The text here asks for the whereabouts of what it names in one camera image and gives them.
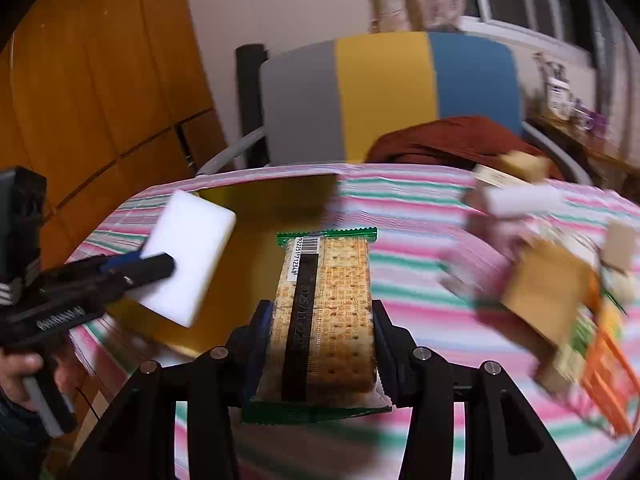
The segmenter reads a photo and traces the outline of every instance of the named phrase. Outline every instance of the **metal screw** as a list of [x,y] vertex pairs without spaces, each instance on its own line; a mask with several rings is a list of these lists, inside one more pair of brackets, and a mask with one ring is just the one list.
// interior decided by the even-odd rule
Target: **metal screw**
[[502,367],[495,361],[487,361],[484,363],[484,370],[491,375],[497,375],[502,371]]
[[431,350],[424,346],[417,346],[414,348],[414,357],[420,361],[426,361],[431,358]]
[[143,374],[152,374],[158,369],[158,363],[155,361],[145,361],[140,365],[140,371]]
[[214,359],[224,359],[226,356],[229,355],[229,350],[227,350],[223,346],[216,346],[215,348],[211,349],[211,352],[209,352],[209,355]]

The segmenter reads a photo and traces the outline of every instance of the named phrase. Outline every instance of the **human hand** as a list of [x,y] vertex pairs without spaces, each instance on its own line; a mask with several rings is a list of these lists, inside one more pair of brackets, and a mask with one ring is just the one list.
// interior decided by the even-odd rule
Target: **human hand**
[[[58,363],[53,373],[56,386],[60,392],[72,393],[80,386],[84,372],[68,336],[52,356]],[[29,400],[29,394],[22,384],[22,378],[33,375],[42,365],[42,357],[38,354],[6,354],[4,349],[0,349],[0,388],[11,402],[35,411],[35,406]]]

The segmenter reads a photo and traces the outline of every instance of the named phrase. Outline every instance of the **window frame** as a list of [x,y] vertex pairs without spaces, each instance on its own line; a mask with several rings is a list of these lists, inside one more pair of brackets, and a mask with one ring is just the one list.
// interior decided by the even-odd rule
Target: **window frame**
[[[548,0],[551,10],[554,32],[558,38],[542,34],[531,28],[513,25],[513,23],[494,20],[489,0],[477,0],[480,17],[462,16],[460,29],[470,34],[485,36],[491,39],[504,40],[509,43],[521,43],[526,46],[534,46],[545,51],[550,56],[559,57],[565,62],[579,66],[592,67],[591,54],[583,48],[567,43],[564,40],[564,23],[560,0]],[[527,18],[532,26],[537,25],[535,19],[536,9],[533,0],[524,0],[527,10]]]

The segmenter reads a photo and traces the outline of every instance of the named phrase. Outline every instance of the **chair armrest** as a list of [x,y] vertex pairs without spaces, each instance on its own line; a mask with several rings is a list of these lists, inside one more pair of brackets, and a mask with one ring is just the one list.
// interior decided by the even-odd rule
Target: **chair armrest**
[[525,133],[524,140],[543,150],[558,165],[558,168],[560,168],[560,171],[569,182],[593,186],[591,177],[565,150],[529,123],[522,121],[522,128]]
[[263,127],[256,128],[250,134],[246,134],[242,139],[238,140],[233,146],[225,148],[216,156],[211,157],[198,170],[196,176],[213,175],[232,162],[236,156],[242,155],[246,150],[252,147],[256,142],[264,137]]

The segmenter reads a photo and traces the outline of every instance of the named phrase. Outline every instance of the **window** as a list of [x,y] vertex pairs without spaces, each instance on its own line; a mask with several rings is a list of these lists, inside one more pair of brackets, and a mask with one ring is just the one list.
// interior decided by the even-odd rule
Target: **window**
[[569,0],[467,0],[462,29],[533,44],[567,61],[591,65],[590,54],[574,45]]

